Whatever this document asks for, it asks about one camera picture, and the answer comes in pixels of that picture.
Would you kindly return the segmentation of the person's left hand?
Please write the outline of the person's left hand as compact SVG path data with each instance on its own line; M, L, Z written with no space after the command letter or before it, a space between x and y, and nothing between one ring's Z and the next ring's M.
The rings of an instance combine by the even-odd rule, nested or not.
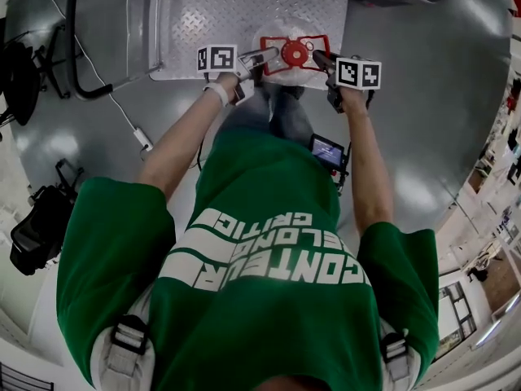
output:
M239 83L239 78L232 72L221 72L215 82L220 84L226 92L233 93Z

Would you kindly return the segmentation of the person's left leg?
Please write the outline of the person's left leg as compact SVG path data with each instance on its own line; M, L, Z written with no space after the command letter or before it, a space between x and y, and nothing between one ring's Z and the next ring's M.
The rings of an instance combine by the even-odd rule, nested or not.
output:
M230 110L216 136L231 133L269 134L269 123L269 92L264 88L255 88L251 98Z

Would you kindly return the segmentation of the white wristband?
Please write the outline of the white wristband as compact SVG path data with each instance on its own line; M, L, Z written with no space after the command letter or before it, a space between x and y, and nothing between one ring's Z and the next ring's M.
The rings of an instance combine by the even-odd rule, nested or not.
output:
M229 104L229 95L226 91L226 89L222 86L221 83L218 83L218 82L209 82L205 87L204 87L204 91L208 91L208 90L211 90L213 91L214 93L217 94L217 96L219 97L220 101L221 101L221 106L222 107L227 107L228 104Z

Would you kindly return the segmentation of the person's leg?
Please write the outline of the person's leg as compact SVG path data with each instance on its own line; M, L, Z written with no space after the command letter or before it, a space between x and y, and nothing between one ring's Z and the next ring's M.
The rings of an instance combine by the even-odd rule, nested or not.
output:
M269 92L264 88L255 88L251 98L230 110L216 136L231 133L269 134L269 123Z
M308 148L313 127L300 103L305 92L302 86L281 86L274 96L273 116L269 122L270 132L298 145Z

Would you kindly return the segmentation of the person's right leg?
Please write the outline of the person's right leg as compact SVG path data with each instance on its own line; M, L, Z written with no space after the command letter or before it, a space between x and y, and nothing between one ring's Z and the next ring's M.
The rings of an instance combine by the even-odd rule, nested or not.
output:
M302 86L281 86L274 96L273 116L269 122L270 132L298 145L308 148L313 127L300 103L305 92Z

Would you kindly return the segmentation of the small black monitor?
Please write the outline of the small black monitor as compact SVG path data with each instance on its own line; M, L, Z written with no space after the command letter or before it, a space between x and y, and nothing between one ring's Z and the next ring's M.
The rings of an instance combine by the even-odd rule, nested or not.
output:
M343 164L344 147L318 134L313 134L309 150L321 163L339 168Z

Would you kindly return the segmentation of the white power strip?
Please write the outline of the white power strip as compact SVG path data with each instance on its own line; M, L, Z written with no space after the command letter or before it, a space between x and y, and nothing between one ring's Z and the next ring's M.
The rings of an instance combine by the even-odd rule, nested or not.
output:
M140 128L136 127L134 129L134 137L139 141L139 143L142 145L142 148L146 152L149 152L153 149L153 143Z

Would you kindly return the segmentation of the person's green printed shirt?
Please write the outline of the person's green printed shirt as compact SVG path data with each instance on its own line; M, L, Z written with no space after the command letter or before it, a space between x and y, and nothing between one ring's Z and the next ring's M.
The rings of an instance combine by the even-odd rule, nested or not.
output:
M99 386L94 364L147 293L151 391L251 391L277 376L383 391L386 332L404 336L419 380L439 345L434 232L375 223L352 253L338 219L312 153L250 130L216 138L181 236L158 188L84 181L56 291L72 358Z

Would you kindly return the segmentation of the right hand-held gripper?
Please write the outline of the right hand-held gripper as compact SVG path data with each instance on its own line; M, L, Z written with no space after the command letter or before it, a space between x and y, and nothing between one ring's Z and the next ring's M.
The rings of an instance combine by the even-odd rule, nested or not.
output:
M327 100L338 112L343 113L340 87L367 93L366 107L381 87L382 63L360 57L338 57L326 51L314 51L313 61L328 78L326 80Z

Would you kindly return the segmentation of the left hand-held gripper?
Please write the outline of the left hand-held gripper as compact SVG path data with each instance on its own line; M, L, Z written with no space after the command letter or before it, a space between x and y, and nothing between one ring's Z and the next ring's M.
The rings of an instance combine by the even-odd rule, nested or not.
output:
M263 68L279 55L278 48L265 48L238 54L236 45L207 45L197 50L197 72L205 76L207 84L211 73L232 72L239 78L232 103L240 105L254 94L252 70Z

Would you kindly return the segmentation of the grey platform trolley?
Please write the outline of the grey platform trolley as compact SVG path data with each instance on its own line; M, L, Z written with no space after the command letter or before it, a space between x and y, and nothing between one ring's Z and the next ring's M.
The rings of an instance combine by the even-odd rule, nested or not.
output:
M252 39L276 19L300 19L322 30L330 53L341 49L348 0L126 0L127 82L189 80L197 72L197 50L236 45L255 51Z

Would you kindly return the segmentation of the person's right forearm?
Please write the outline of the person's right forearm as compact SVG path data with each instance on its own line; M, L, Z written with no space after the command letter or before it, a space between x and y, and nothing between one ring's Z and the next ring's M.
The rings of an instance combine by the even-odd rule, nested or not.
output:
M363 96L345 94L342 107L351 139L354 216L363 235L376 223L393 222L393 191Z

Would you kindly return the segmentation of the white shelf of assorted goods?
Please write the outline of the white shelf of assorted goods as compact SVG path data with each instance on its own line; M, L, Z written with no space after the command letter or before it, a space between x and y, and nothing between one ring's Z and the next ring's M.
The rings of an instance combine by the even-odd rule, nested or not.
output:
M467 181L472 203L468 261L492 259L519 232L521 212L521 76L507 87L493 127Z

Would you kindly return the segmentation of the clear water jug red cap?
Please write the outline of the clear water jug red cap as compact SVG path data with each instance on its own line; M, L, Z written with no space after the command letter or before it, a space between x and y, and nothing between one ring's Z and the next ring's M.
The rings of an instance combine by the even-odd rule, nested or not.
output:
M278 49L278 55L264 65L265 81L283 86L321 89L324 73L313 60L315 50L330 52L328 36L300 19L276 19L261 26L252 39L252 48Z

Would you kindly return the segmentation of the person's left forearm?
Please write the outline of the person's left forearm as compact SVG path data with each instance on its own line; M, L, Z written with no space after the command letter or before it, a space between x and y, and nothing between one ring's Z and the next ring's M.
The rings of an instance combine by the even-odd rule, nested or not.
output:
M228 94L231 102L234 92ZM222 109L217 94L204 91L151 150L137 182L159 189L169 200Z

